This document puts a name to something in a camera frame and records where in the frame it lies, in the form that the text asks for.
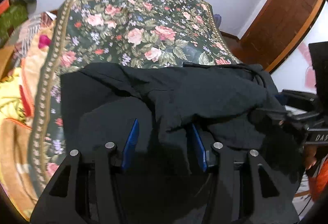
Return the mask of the orange box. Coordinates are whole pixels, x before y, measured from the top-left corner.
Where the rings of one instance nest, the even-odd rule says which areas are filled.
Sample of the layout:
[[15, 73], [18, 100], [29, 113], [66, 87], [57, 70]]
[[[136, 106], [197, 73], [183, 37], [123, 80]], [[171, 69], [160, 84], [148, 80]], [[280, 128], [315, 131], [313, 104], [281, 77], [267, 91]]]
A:
[[0, 3], [0, 15], [3, 14], [3, 12], [5, 12], [9, 7], [10, 7], [9, 0], [3, 0]]

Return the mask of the brown wooden door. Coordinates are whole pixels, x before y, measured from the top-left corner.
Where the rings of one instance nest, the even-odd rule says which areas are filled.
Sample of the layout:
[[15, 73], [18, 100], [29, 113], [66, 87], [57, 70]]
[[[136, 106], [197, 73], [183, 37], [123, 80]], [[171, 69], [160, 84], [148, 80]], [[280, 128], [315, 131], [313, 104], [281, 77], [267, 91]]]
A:
[[324, 0], [267, 0], [242, 36], [238, 58], [259, 63], [268, 72], [277, 68], [306, 35]]

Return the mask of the black zip hoodie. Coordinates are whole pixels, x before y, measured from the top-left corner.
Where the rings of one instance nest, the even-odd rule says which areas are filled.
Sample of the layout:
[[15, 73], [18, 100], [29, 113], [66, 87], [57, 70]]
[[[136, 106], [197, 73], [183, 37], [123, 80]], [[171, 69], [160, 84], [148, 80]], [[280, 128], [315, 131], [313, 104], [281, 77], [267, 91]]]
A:
[[[92, 63], [60, 78], [76, 218], [63, 223], [298, 223], [304, 166], [281, 125], [287, 110], [255, 65], [134, 69]], [[115, 166], [134, 119], [131, 166]], [[200, 170], [192, 125], [212, 134], [216, 165]]]

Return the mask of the floral green bedspread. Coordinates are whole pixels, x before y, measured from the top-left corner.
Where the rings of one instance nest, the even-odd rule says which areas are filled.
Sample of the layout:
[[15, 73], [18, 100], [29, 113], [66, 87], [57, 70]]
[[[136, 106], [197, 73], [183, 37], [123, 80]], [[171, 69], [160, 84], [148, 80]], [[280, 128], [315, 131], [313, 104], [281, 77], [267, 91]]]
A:
[[204, 0], [65, 0], [34, 95], [28, 148], [37, 195], [66, 155], [60, 76], [94, 62], [138, 69], [238, 63]]

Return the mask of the green patterned box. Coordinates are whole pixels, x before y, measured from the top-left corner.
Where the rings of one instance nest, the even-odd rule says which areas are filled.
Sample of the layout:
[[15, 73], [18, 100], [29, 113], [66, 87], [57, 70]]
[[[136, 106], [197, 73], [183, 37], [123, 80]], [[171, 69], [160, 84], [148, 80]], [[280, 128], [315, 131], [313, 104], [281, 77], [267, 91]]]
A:
[[1, 47], [5, 45], [14, 29], [27, 19], [27, 8], [23, 4], [12, 4], [1, 14]]

